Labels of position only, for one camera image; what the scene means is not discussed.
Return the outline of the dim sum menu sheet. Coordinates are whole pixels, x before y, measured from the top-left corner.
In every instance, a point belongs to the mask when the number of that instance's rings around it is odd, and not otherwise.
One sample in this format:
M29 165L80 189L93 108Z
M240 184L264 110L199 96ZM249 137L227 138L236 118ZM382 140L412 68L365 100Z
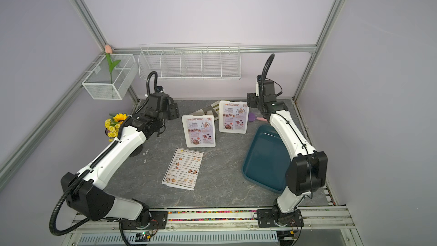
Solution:
M175 178L178 182L191 184L195 188L203 154L202 152L177 148L164 178Z

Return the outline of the small white mesh basket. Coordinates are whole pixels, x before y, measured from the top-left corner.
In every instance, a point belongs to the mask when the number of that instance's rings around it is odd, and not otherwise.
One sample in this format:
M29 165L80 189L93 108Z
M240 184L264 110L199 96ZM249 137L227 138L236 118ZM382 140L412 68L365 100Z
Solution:
M105 54L82 82L82 86L95 100L122 100L138 74L138 64L132 54L111 54L111 59L120 60L112 72L113 83L110 82Z

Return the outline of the pink artificial tulip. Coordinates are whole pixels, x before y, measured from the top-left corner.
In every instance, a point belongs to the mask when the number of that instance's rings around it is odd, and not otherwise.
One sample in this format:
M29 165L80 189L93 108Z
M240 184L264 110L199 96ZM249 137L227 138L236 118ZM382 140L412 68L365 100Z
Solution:
M112 61L111 59L111 54L113 53L113 49L110 45L106 44L105 45L105 58L107 60L108 63L108 70L109 70L109 75L110 75L110 82L113 83L113 76L112 76L112 72L113 70L118 66L118 64L120 63L120 60L115 60Z

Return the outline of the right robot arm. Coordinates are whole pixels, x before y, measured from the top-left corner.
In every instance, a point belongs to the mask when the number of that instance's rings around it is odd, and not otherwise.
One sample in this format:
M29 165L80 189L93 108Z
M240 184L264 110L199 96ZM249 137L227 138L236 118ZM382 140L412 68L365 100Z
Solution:
M303 136L294 123L284 102L277 100L275 83L257 77L255 93L248 93L250 108L259 109L261 115L278 133L290 157L285 174L286 187L275 201L274 207L280 215L291 214L297 210L305 197L325 186L328 157L317 151Z

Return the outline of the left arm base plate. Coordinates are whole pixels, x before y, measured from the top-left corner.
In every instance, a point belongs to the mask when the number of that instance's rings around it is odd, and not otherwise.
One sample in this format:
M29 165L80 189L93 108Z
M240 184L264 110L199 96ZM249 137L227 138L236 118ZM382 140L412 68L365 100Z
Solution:
M164 230L168 220L167 210L148 211L136 220L122 219L123 230Z

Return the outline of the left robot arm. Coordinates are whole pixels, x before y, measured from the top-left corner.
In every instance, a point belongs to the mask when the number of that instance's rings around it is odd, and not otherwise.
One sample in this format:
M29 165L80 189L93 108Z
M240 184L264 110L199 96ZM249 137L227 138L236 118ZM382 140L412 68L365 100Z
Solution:
M63 204L86 216L88 220L120 218L147 226L149 206L133 199L115 197L104 189L118 168L153 134L161 134L167 120L179 117L177 103L168 94L148 95L145 105L124 120L110 145L91 163L76 174L67 173L61 179Z

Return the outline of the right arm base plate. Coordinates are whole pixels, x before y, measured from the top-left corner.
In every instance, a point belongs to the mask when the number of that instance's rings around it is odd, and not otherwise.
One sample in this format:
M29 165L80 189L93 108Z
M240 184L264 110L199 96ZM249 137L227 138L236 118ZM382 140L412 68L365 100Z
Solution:
M303 227L303 216L300 209L284 214L273 208L258 209L254 213L255 219L260 228L273 227Z

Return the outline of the aluminium front rail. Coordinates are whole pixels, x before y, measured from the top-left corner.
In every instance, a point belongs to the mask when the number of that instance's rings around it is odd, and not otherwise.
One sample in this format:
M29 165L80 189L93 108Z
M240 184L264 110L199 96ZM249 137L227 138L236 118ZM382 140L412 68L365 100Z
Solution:
M288 223L275 223L267 207L168 208L151 211L148 227L128 220L88 222L66 236L65 246L154 246L171 244L294 244L304 230L338 230L348 246L362 240L345 206L301 207Z

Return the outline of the yellow sunflower bouquet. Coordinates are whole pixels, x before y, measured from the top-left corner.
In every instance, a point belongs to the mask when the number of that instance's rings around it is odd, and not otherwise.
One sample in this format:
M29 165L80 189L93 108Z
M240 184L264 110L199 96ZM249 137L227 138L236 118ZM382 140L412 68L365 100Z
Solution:
M116 137L118 137L118 132L121 125L127 119L128 115L124 113L118 113L115 115L110 115L108 119L104 122L105 134L109 138L109 142L112 142Z

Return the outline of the teal plastic tray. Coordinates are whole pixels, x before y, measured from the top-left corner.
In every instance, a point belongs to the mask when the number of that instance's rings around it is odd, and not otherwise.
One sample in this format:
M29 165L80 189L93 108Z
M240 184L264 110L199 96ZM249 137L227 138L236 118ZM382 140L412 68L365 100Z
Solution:
M242 175L248 181L276 194L286 188L289 153L276 130L269 125L257 129L242 165Z

